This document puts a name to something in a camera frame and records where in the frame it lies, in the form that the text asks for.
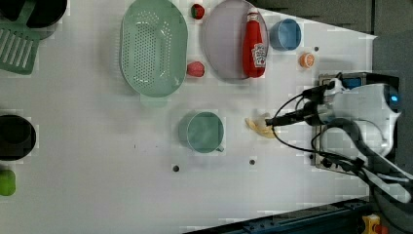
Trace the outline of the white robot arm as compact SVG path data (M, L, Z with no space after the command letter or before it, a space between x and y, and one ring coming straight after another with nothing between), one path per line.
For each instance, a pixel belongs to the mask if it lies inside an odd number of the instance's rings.
M338 78L303 91L307 102L300 109L265 121L271 129L305 122L321 127L309 149L342 170L351 172L390 199L412 202L412 174L387 159L394 147L394 128L400 112L398 93L388 84L352 89Z

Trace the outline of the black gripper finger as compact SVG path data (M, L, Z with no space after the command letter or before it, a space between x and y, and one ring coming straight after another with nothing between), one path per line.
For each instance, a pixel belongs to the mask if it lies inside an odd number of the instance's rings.
M288 126L293 125L295 123L299 123L303 121L303 117L297 114L296 112L286 113L283 116L275 116L272 119L266 119L265 124L267 126Z

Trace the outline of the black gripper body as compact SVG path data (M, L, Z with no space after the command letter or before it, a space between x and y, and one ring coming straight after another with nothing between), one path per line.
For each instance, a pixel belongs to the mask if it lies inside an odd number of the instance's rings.
M321 126L329 123L334 117L330 105L324 101L327 85L317 86L302 92L302 97L308 102L295 111L293 120L296 123L306 122L310 126Z

